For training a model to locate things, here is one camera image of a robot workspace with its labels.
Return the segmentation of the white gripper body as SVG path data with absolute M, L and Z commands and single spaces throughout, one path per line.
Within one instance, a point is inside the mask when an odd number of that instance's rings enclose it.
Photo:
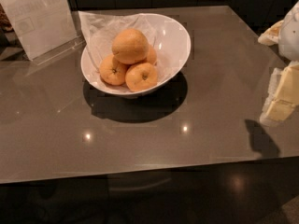
M 279 53 L 290 61 L 299 61 L 299 1 L 286 14 L 278 36 Z

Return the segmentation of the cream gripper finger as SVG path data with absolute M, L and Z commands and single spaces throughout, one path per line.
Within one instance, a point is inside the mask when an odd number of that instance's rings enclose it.
M 274 69 L 260 122 L 265 126 L 278 126 L 297 106 L 299 106 L 299 62 L 290 62 L 284 69 Z
M 276 22 L 274 25 L 269 27 L 265 32 L 263 32 L 259 38 L 258 42 L 262 45 L 273 46 L 278 43 L 278 35 L 281 28 L 283 20 Z

